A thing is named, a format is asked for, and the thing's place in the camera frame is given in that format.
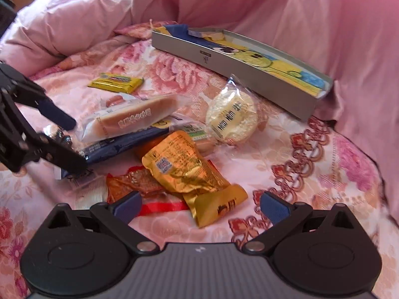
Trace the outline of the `orange brown snack packet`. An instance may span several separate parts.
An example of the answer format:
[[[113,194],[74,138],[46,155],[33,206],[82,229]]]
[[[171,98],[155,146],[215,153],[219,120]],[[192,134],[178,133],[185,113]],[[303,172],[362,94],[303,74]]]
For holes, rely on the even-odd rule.
[[[144,166],[130,167],[124,175],[113,176],[110,173],[105,179],[110,204],[119,201],[131,192],[138,192],[143,198],[158,196],[164,192],[162,185]]]

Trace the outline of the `dark blue snack packet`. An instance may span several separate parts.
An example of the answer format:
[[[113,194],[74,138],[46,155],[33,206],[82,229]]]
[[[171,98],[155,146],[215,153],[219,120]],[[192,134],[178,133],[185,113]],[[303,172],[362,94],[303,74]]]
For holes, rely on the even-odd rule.
[[[189,117],[175,113],[144,130],[96,142],[80,150],[79,154],[86,159],[88,166],[101,163],[153,138],[167,135],[176,127],[188,124],[190,121]]]

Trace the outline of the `gold foil snack packet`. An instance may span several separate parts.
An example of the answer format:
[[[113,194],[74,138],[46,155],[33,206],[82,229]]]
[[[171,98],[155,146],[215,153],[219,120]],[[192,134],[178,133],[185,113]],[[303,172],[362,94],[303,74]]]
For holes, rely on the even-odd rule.
[[[183,197],[200,228],[213,224],[248,199],[244,188],[228,182],[182,130],[150,149],[142,164],[166,191]]]

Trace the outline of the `sausage pack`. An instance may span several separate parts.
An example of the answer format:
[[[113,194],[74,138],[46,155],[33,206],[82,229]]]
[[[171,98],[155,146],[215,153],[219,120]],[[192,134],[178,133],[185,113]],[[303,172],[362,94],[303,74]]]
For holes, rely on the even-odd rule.
[[[117,94],[115,96],[110,97],[109,99],[102,101],[102,105],[105,108],[109,108],[130,101],[139,101],[139,99],[130,94]]]

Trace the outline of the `yellow snack bar packet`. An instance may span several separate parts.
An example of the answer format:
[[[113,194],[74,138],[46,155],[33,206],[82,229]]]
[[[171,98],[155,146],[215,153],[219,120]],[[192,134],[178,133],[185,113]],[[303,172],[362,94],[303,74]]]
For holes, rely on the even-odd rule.
[[[88,84],[90,88],[97,88],[109,92],[123,92],[131,94],[144,83],[143,78],[121,76],[113,73],[101,73],[98,78]]]

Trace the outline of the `toast bread packet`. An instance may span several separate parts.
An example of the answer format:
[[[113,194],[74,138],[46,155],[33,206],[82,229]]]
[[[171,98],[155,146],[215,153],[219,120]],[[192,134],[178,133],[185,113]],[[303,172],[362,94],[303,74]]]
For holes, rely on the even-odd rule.
[[[96,111],[82,122],[76,136],[82,143],[94,143],[149,128],[186,106],[188,96],[164,94],[146,100],[129,100]]]

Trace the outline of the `green label pastry packet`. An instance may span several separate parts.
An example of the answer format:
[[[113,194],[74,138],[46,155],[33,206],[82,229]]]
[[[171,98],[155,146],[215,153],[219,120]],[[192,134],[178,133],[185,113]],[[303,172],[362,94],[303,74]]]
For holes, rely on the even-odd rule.
[[[205,126],[201,123],[181,124],[177,126],[176,130],[186,132],[203,156],[211,154],[217,145],[217,140],[207,132]]]

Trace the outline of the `round rice cracker packet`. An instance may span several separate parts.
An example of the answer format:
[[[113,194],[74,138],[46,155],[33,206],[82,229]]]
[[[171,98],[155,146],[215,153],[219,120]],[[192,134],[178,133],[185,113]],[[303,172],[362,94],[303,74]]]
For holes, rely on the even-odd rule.
[[[210,101],[205,115],[209,132],[219,142],[231,146],[247,141],[259,121],[258,97],[233,74]]]

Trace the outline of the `red snack packet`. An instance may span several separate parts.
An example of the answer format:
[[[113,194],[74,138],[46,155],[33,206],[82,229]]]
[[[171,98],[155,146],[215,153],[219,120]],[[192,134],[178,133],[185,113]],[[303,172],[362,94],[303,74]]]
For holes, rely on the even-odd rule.
[[[144,203],[138,214],[139,217],[147,216],[158,213],[168,213],[176,211],[186,211],[189,207],[184,201],[177,201],[173,203],[163,203],[163,202],[151,202]]]

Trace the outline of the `pink quilt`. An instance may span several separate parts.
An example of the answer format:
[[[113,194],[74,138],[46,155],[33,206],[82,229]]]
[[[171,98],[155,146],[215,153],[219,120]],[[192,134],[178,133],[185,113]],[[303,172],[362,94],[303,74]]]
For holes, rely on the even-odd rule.
[[[25,76],[103,41],[132,43],[116,30],[133,24],[133,0],[34,0],[1,39],[1,61]]]

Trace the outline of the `grey cardboard box lid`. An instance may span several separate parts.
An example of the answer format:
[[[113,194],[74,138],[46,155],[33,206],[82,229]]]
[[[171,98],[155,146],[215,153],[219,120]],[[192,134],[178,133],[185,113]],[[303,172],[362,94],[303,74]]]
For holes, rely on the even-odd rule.
[[[228,30],[169,24],[153,29],[152,45],[226,78],[235,75],[302,121],[333,88],[333,79],[295,57]]]

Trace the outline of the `pink curtain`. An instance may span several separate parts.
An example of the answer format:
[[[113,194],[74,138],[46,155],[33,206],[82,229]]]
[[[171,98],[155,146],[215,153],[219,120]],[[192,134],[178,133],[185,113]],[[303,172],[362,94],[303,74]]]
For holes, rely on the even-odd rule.
[[[132,14],[225,28],[335,79],[316,116],[377,163],[398,217],[398,0],[133,0]]]

